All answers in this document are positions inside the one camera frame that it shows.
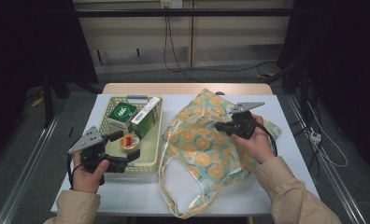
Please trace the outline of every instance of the beige jacket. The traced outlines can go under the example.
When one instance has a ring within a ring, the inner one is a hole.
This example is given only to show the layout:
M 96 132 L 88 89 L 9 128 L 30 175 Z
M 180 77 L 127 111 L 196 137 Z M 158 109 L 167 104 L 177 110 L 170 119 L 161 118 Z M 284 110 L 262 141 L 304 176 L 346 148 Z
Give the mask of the beige jacket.
M 339 218 L 298 181 L 287 163 L 273 158 L 260 165 L 255 174 L 272 200 L 272 217 L 281 223 L 340 223 Z M 100 196 L 98 194 L 64 190 L 57 199 L 57 217 L 50 223 L 93 223 Z

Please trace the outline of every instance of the white tabletop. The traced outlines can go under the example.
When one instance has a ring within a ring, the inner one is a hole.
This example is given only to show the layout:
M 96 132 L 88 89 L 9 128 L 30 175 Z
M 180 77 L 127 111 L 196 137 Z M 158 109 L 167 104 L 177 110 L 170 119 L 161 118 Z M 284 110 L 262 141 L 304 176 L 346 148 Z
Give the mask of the white tabletop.
M 100 94 L 97 96 L 94 108 L 85 127 L 85 131 L 95 125 L 100 126 L 102 116 L 105 113 L 107 103 L 113 94 Z M 171 119 L 196 95 L 162 95 L 164 98 L 164 115 L 162 120 L 162 133 Z M 224 95 L 223 98 L 232 103 L 265 102 L 265 105 L 254 108 L 252 113 L 263 116 L 276 123 L 281 128 L 282 134 L 277 140 L 278 155 L 282 156 L 292 169 L 294 175 L 306 183 L 306 188 L 319 196 L 298 146 L 292 136 L 292 132 L 285 119 L 284 113 L 275 95 Z M 179 210 L 185 209 L 187 202 L 199 190 L 193 180 L 181 165 L 173 163 L 167 169 L 167 179 L 175 181 L 167 183 L 167 186 L 178 194 L 175 198 Z M 65 178 L 58 195 L 63 189 L 70 189 L 68 176 Z M 134 178 L 124 174 L 106 175 L 106 183 L 100 187 L 98 193 L 101 195 L 101 205 L 98 213 L 112 216 L 173 216 L 168 209 L 160 187 L 157 175 Z M 262 189 L 255 178 L 249 175 L 244 181 L 234 183 L 228 187 L 222 187 L 215 198 L 214 203 L 200 217 L 232 217 L 232 216 L 257 216 L 270 214 L 271 203 L 266 192 Z M 57 212 L 54 204 L 51 212 Z

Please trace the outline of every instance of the green and white box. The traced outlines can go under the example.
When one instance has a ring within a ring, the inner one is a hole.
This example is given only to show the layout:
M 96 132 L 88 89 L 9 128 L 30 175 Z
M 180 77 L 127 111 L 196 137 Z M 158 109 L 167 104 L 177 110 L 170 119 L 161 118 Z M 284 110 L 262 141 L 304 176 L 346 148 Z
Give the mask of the green and white box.
M 159 121 L 162 100 L 154 96 L 132 119 L 135 134 L 142 139 L 153 125 Z
M 107 121 L 111 132 L 124 131 L 130 133 L 133 131 L 131 120 L 136 114 L 136 106 L 120 102 L 108 115 Z

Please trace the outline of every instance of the black horizontal bar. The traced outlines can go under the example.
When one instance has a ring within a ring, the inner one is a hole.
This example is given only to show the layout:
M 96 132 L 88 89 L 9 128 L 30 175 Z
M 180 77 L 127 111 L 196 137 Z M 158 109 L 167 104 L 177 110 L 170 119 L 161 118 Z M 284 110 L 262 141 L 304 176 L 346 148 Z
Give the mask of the black horizontal bar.
M 101 17 L 290 17 L 313 16 L 320 11 L 316 8 L 253 8 L 253 9 L 111 9 L 111 10 L 46 10 L 25 9 L 22 13 L 34 16 L 63 16 L 79 18 Z

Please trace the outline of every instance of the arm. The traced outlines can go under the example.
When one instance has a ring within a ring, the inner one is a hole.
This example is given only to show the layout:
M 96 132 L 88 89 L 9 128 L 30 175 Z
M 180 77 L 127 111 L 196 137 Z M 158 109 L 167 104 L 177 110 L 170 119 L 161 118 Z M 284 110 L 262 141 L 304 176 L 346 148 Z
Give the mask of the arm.
M 263 118 L 253 115 L 263 124 Z M 245 148 L 260 166 L 255 174 L 272 201 L 275 223 L 340 223 L 339 218 L 315 195 L 298 181 L 287 163 L 275 157 L 267 134 L 256 128 L 250 139 L 235 134 L 232 139 Z
M 100 206 L 100 195 L 96 194 L 100 178 L 109 166 L 109 161 L 101 161 L 93 174 L 84 170 L 81 165 L 80 153 L 74 154 L 73 173 L 74 190 L 63 190 L 57 198 L 57 217 L 45 224 L 53 223 L 93 223 L 97 209 Z

